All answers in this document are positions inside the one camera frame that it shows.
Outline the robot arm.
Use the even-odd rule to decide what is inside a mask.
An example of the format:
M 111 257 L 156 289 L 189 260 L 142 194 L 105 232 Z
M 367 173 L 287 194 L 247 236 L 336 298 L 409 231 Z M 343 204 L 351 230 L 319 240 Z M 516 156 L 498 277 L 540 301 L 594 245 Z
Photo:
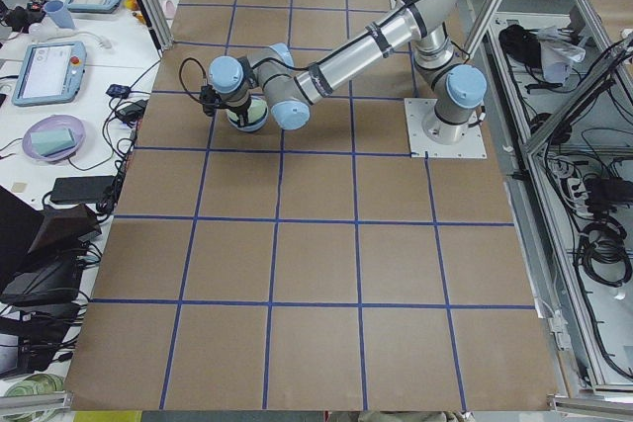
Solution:
M 460 61 L 445 31 L 457 0 L 396 0 L 394 8 L 347 43 L 305 68 L 295 65 L 288 47 L 276 43 L 253 54 L 219 56 L 209 66 L 210 85 L 200 93 L 203 111 L 224 110 L 232 125 L 256 131 L 273 117 L 284 130 L 303 127 L 311 107 L 406 43 L 414 46 L 416 71 L 437 99 L 424 116 L 424 133 L 452 145 L 471 126 L 482 104 L 487 80 L 476 67 Z

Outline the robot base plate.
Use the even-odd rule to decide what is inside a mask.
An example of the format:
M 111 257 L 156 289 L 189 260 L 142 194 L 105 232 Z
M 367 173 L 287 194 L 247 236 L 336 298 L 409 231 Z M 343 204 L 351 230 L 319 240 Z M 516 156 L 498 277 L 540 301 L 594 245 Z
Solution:
M 435 114 L 435 99 L 405 98 L 409 155 L 413 158 L 487 159 L 479 125 L 471 127 L 476 114 L 465 124 L 452 126 Z

